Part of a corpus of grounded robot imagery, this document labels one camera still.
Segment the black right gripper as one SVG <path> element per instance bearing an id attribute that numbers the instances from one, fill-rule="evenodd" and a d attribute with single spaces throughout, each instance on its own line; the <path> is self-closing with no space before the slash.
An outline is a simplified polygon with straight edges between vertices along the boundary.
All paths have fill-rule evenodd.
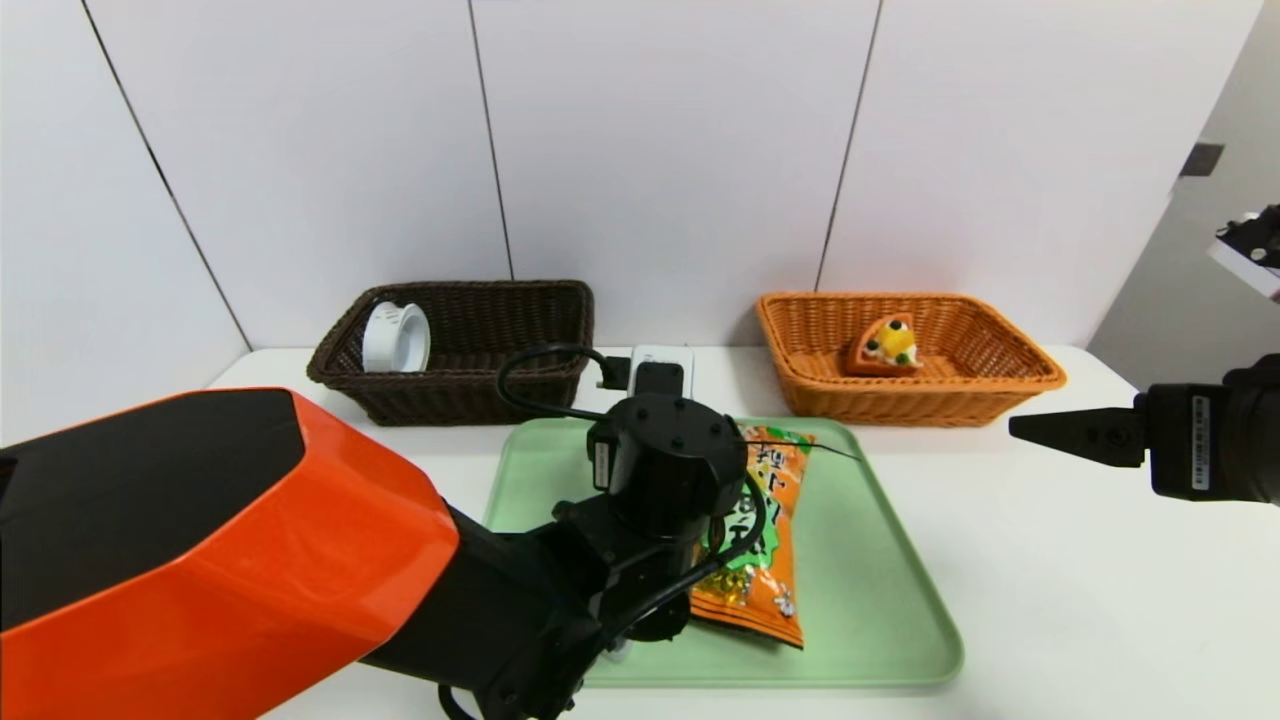
<path id="1" fill-rule="evenodd" d="M 1140 468 L 1156 495 L 1193 502 L 1279 502 L 1279 356 L 1217 384 L 1156 384 L 1135 409 L 1011 416 L 1025 442 L 1111 468 Z"/>

